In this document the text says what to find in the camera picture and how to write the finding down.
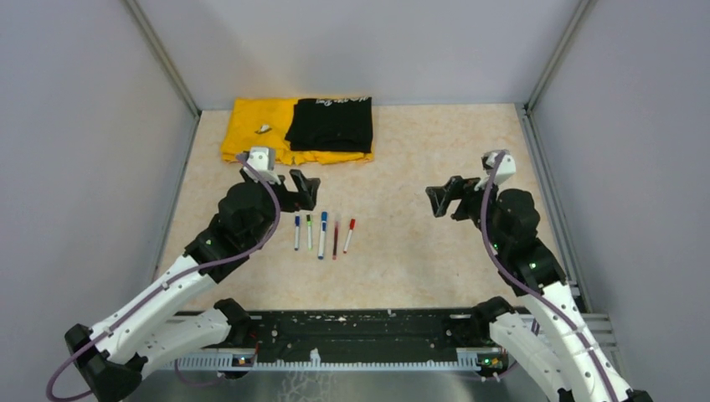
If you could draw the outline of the white blue-ended marker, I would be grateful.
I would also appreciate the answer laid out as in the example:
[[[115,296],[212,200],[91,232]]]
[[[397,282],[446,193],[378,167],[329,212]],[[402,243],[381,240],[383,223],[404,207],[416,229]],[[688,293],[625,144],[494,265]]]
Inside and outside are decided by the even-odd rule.
[[[294,232],[294,250],[298,251],[301,246],[301,216],[295,216],[295,232]]]

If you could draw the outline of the white green-tipped pen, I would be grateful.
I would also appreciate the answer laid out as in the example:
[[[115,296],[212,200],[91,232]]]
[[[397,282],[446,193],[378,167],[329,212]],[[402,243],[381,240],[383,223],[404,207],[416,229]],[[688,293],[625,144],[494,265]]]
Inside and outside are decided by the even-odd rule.
[[[306,215],[306,244],[308,250],[313,248],[313,220],[311,214]]]

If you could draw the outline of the large white blue marker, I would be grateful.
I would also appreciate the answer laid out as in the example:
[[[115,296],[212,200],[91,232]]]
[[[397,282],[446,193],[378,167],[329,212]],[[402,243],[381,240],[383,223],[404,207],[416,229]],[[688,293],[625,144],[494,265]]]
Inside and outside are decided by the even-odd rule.
[[[327,223],[328,223],[328,212],[323,211],[321,213],[321,223],[320,223],[320,234],[317,247],[317,259],[323,260],[325,258],[326,243],[327,243]]]

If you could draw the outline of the red gel pen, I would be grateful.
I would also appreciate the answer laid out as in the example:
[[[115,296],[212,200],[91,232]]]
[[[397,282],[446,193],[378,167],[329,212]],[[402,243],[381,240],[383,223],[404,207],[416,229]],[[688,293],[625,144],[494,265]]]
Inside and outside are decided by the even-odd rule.
[[[339,231],[340,231],[340,222],[339,222],[339,220],[336,220],[334,223],[333,238],[332,238],[332,240],[333,240],[333,242],[332,242],[332,260],[337,259]]]

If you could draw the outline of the white red-tipped pen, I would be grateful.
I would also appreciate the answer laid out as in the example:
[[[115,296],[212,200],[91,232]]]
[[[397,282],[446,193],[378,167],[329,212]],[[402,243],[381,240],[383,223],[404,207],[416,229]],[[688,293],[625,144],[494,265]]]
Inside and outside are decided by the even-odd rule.
[[[342,249],[343,254],[346,254],[348,252],[348,248],[349,248],[350,243],[352,241],[353,231],[354,230],[353,230],[352,226],[348,228],[347,237],[346,237],[343,249]]]

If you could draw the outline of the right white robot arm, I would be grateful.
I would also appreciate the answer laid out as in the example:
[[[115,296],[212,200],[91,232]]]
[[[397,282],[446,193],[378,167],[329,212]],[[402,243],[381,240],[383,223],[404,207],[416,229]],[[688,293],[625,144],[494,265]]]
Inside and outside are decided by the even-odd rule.
[[[482,345],[506,349],[550,401],[649,401],[607,358],[584,320],[567,276],[538,238],[540,214],[531,193],[487,189],[479,178],[454,176],[425,190],[435,217],[470,220],[499,276],[532,315],[543,335],[524,328],[522,316],[496,296],[473,308],[471,333]]]

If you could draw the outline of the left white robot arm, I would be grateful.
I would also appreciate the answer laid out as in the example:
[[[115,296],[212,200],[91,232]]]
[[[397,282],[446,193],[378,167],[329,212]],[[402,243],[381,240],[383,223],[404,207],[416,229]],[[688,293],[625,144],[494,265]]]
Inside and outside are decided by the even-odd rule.
[[[158,279],[108,318],[92,326],[76,324],[65,333],[70,362],[97,400],[122,401],[150,374],[187,353],[251,341],[250,315],[232,298],[182,322],[172,318],[261,249],[283,213],[312,211],[321,181],[292,169],[296,190],[290,191],[282,175],[251,167],[240,174],[243,182],[219,200],[208,227]]]

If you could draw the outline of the yellow folded shirt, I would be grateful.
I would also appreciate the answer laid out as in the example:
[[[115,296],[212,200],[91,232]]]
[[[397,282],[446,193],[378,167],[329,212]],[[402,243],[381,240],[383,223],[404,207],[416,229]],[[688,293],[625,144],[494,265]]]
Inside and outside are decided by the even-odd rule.
[[[372,153],[363,152],[292,151],[286,133],[291,127],[297,102],[296,98],[236,99],[219,149],[221,159],[235,162],[239,153],[252,147],[273,148],[275,161],[288,166],[371,162],[374,159]]]

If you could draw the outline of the black folded shirt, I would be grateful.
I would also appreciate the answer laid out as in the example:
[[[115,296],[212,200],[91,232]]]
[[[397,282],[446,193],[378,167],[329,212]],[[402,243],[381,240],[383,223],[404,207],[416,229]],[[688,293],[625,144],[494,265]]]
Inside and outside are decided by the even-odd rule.
[[[370,153],[373,99],[306,98],[293,106],[286,133],[292,151]]]

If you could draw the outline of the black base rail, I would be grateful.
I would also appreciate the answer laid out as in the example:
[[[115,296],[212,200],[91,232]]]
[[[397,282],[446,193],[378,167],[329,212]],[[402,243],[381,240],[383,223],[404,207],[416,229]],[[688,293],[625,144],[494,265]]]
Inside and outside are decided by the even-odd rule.
[[[251,312],[238,347],[180,358],[182,371],[450,371],[496,377],[512,355],[481,338],[468,308]]]

